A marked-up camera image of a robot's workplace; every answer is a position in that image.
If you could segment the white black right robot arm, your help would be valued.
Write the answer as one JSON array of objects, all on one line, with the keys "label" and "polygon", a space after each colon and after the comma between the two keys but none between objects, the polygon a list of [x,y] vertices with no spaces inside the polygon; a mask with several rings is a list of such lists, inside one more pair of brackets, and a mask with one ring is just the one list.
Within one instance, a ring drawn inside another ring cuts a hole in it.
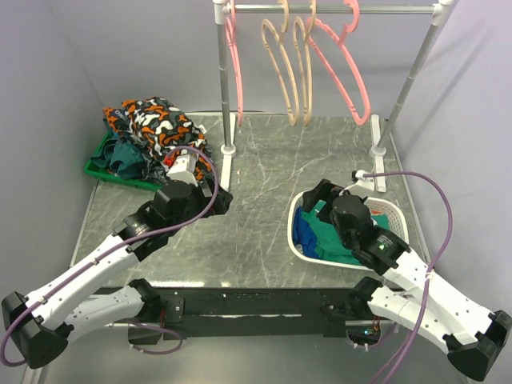
[{"label": "white black right robot arm", "polygon": [[407,243],[406,221],[392,202],[372,198],[359,186],[326,179],[298,194],[291,205],[314,214],[357,260],[356,270],[374,271],[399,286],[364,277],[345,308],[365,319],[388,318],[435,344],[459,372],[482,382],[506,345],[511,316],[471,300],[433,270]]}]

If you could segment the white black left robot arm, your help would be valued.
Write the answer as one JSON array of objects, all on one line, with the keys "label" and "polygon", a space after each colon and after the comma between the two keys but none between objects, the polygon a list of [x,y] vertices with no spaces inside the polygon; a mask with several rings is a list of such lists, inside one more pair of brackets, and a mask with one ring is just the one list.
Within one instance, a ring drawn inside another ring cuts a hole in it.
[{"label": "white black left robot arm", "polygon": [[181,228],[209,216],[225,214],[233,196],[209,180],[203,186],[172,181],[109,234],[83,260],[52,282],[28,294],[13,292],[2,300],[6,336],[32,369],[56,359],[68,345],[89,332],[120,320],[150,321],[163,309],[161,297],[140,278],[92,299],[114,274],[163,248]]}]

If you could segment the orange camouflage shorts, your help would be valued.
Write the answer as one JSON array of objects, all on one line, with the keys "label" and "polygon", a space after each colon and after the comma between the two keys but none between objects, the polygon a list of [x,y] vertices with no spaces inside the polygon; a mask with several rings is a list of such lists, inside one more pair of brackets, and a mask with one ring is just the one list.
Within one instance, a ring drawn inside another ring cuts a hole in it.
[{"label": "orange camouflage shorts", "polygon": [[107,128],[143,144],[152,159],[163,164],[167,172],[177,156],[185,153],[173,153],[177,146],[195,147],[212,156],[204,129],[165,98],[125,100],[119,108],[105,107],[103,114]]}]

